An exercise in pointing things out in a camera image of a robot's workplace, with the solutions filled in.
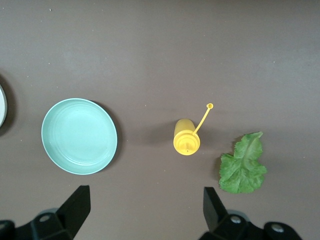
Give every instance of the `lettuce leaf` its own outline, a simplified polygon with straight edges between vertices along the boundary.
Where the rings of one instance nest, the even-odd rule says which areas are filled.
[[[262,132],[246,134],[234,146],[233,156],[221,156],[220,180],[221,189],[229,193],[251,193],[261,187],[263,174],[267,173],[265,166],[258,162],[262,154],[262,144],[259,138]]]

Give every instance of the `light green plate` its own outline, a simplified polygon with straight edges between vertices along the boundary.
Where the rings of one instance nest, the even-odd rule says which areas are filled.
[[[99,105],[81,98],[58,102],[45,115],[41,137],[50,159],[78,175],[105,168],[117,149],[117,131]]]
[[[5,91],[0,85],[0,127],[4,123],[7,115],[7,99]]]

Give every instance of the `ceramic plate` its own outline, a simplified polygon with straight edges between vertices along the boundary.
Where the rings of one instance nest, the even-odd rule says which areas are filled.
[[[0,85],[0,127],[7,115],[7,99],[3,88]]]
[[[111,117],[99,105],[81,98],[54,105],[44,117],[41,137],[50,159],[63,170],[78,175],[102,170],[117,148]]]

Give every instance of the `plate rim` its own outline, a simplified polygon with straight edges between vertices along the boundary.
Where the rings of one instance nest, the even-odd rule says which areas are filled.
[[[44,125],[45,125],[45,121],[49,115],[49,113],[55,109],[58,105],[64,103],[64,102],[68,102],[68,101],[82,101],[82,102],[86,102],[90,105],[94,105],[95,107],[98,107],[98,109],[102,110],[102,112],[105,114],[105,116],[110,120],[110,123],[111,123],[111,127],[112,129],[114,130],[114,133],[115,133],[115,148],[114,150],[111,152],[110,154],[110,160],[106,162],[106,164],[103,165],[103,167],[99,168],[98,170],[95,170],[95,171],[91,171],[91,172],[86,172],[86,173],[79,173],[79,172],[73,172],[73,171],[70,171],[68,169],[66,169],[65,167],[62,167],[61,165],[59,165],[56,160],[54,160],[52,158],[52,156],[50,156],[50,154],[48,153],[47,149],[46,149],[46,145],[44,143]],[[79,98],[79,97],[73,97],[73,98],[67,98],[67,99],[64,99],[64,100],[61,100],[59,102],[57,102],[56,104],[54,104],[48,111],[47,113],[45,114],[44,118],[43,118],[43,121],[42,121],[42,125],[41,125],[41,141],[42,141],[42,145],[43,145],[43,148],[47,154],[47,156],[51,159],[51,161],[56,164],[59,168],[61,168],[62,170],[68,172],[68,173],[71,173],[71,174],[75,174],[75,175],[90,175],[90,174],[95,174],[99,171],[101,171],[102,169],[104,169],[106,166],[108,166],[111,161],[113,160],[116,152],[117,152],[117,148],[118,148],[118,133],[117,133],[117,128],[116,128],[116,125],[113,121],[113,119],[111,118],[111,116],[108,114],[108,112],[106,110],[104,110],[99,104],[95,103],[94,101],[91,101],[91,100],[88,100],[88,99],[85,99],[85,98]]]
[[[2,88],[0,84],[0,103],[3,103],[4,106],[4,112],[3,114],[0,115],[0,127],[2,124],[5,122],[6,116],[7,116],[7,111],[8,111],[8,103],[7,103],[7,98],[6,98],[6,93],[4,89]]]

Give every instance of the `brown table surface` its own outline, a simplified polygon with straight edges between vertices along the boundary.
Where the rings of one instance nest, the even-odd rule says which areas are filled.
[[[76,240],[196,240],[207,186],[258,227],[319,238],[319,1],[2,0],[0,56],[0,219],[20,226],[90,185]],[[98,173],[68,173],[44,150],[44,116],[68,98],[99,103],[117,126]],[[175,123],[198,124],[210,102],[200,149],[178,154]],[[262,187],[219,189],[221,154],[257,131]]]

